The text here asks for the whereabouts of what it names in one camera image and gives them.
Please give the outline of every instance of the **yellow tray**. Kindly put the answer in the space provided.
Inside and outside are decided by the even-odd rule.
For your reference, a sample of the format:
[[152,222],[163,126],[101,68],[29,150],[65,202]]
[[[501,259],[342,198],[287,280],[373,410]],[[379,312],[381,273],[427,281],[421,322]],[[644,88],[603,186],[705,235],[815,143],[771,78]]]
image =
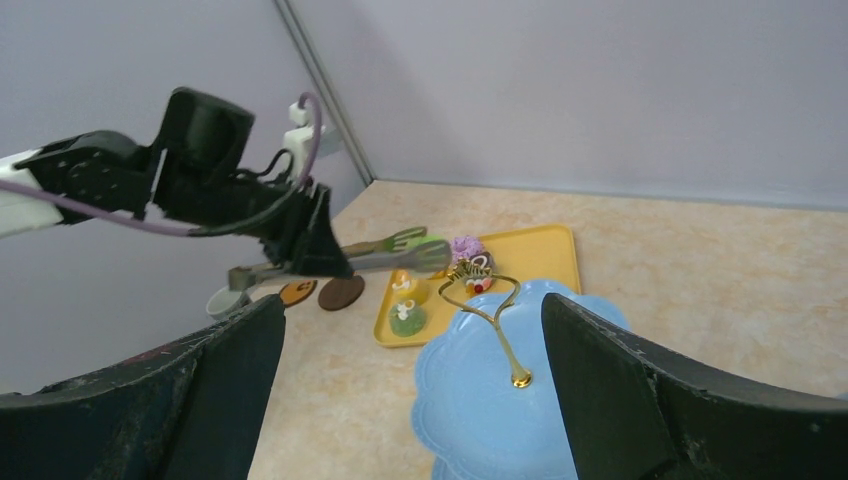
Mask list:
[[[495,259],[497,271],[520,282],[537,278],[558,280],[575,293],[580,291],[580,276],[577,273],[577,253],[574,236],[565,225],[542,225],[512,230],[480,237],[486,250]],[[392,284],[398,272],[392,272],[386,284],[383,303],[374,324],[374,339],[384,347],[414,347],[424,345],[444,333],[450,325],[457,308],[442,300],[436,291],[445,279],[425,280],[430,285],[430,296],[422,305],[427,312],[424,328],[410,337],[398,337],[389,326],[388,313],[392,307]],[[495,282],[486,293],[510,291],[506,282]],[[468,300],[467,294],[457,289],[456,299]]]

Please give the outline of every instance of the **small cup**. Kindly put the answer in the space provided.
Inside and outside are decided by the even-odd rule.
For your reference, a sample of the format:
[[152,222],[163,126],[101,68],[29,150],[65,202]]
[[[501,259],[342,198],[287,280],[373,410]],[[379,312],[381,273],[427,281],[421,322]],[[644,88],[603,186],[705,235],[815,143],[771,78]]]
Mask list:
[[212,295],[206,302],[206,314],[216,322],[226,320],[231,313],[250,305],[250,296],[247,292],[237,292],[224,287]]

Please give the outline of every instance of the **blue plate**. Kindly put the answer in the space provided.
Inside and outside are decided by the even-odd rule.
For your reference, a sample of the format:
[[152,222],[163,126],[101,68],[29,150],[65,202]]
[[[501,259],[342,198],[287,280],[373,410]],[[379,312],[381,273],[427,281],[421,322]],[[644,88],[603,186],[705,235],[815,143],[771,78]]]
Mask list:
[[445,463],[439,457],[436,457],[436,461],[433,462],[433,473],[430,475],[430,480],[462,480],[457,477],[450,468],[448,468],[448,464]]
[[[516,357],[533,372],[533,383],[517,389],[492,326],[457,312],[415,365],[412,429],[444,462],[434,465],[434,479],[577,479],[542,334],[542,299],[551,292],[629,329],[624,315],[603,298],[577,295],[553,280],[522,284],[515,305],[501,314]],[[469,305],[492,315],[506,297],[479,295]]]

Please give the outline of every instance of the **metal pole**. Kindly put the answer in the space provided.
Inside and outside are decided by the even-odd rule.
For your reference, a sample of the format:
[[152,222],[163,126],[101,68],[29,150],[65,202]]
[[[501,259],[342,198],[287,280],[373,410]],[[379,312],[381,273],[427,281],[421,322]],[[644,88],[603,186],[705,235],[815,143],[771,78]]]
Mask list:
[[303,22],[300,20],[300,16],[295,11],[290,0],[272,1],[277,7],[277,11],[280,13],[283,22],[286,24],[286,29],[294,42],[295,48],[300,54],[306,70],[309,72],[312,83],[315,84],[321,100],[324,101],[327,112],[330,118],[333,119],[333,123],[341,136],[342,142],[344,142],[350,158],[353,160],[359,176],[365,182],[366,186],[370,185],[375,179],[374,171],[371,165],[368,164],[368,159],[365,156],[362,145],[353,133],[350,119],[345,113],[341,101],[339,101],[339,96],[330,82],[330,77],[327,75],[326,69],[318,58],[315,48],[312,46],[306,29],[303,27]]

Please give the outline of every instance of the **gold tiered stand handle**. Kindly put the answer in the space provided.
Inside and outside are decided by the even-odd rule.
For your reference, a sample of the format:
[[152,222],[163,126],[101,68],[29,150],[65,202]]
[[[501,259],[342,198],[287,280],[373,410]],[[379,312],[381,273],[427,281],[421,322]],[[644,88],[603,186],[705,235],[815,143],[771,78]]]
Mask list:
[[[446,295],[445,291],[450,288],[451,285],[456,282],[462,282],[468,277],[488,277],[492,279],[503,280],[512,284],[512,293],[510,293],[506,300],[501,303],[501,305],[495,311],[494,316],[489,315],[488,313],[480,309],[470,307],[462,302],[458,302]],[[512,277],[507,277],[506,275],[494,273],[492,272],[491,268],[481,267],[479,265],[469,262],[467,259],[464,258],[460,259],[459,262],[457,262],[456,266],[454,266],[447,273],[447,279],[448,281],[441,287],[439,287],[439,296],[451,305],[459,307],[459,309],[463,312],[472,313],[474,315],[477,315],[478,317],[482,317],[484,320],[489,322],[492,328],[495,329],[495,333],[498,336],[498,340],[501,342],[501,347],[503,348],[503,351],[506,354],[507,359],[509,360],[510,367],[512,367],[513,386],[515,386],[516,388],[525,388],[530,385],[530,383],[532,383],[533,381],[533,373],[531,373],[530,370],[527,370],[526,368],[521,366],[521,363],[519,363],[518,359],[515,358],[515,353],[513,353],[512,347],[510,346],[509,341],[507,341],[506,336],[504,335],[503,330],[501,329],[500,321],[501,313],[507,308],[514,305],[513,302],[515,301],[515,297],[517,297],[519,292],[521,292],[521,283]]]

